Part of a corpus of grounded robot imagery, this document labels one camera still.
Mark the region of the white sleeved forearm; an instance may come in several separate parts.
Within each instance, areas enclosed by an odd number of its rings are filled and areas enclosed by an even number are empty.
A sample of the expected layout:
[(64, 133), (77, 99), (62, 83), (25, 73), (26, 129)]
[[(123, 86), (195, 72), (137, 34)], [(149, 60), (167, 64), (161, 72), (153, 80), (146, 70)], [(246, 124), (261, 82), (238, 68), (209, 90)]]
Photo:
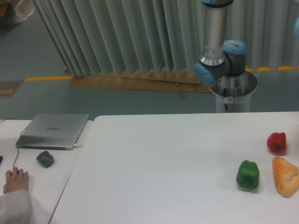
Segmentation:
[(31, 197), (27, 190), (17, 190), (0, 197), (1, 224), (28, 224), (31, 213)]

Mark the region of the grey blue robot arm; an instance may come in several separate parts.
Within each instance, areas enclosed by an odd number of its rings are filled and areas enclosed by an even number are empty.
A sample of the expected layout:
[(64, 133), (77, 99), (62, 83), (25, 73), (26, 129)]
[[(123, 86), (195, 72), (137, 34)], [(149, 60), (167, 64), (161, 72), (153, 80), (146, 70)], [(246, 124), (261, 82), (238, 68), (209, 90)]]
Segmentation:
[(257, 87), (247, 68), (296, 67), (296, 0), (205, 0), (203, 49), (197, 78), (221, 96), (246, 96)]

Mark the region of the person's hand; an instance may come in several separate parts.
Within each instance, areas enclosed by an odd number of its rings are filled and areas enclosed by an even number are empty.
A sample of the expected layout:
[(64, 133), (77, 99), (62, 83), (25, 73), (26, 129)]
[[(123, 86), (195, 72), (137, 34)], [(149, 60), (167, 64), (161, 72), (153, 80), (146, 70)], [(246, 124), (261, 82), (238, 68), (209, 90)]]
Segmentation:
[(29, 176), (28, 171), (13, 167), (13, 170), (8, 170), (5, 173), (6, 183), (3, 186), (3, 193), (12, 193), (18, 190), (29, 191)]

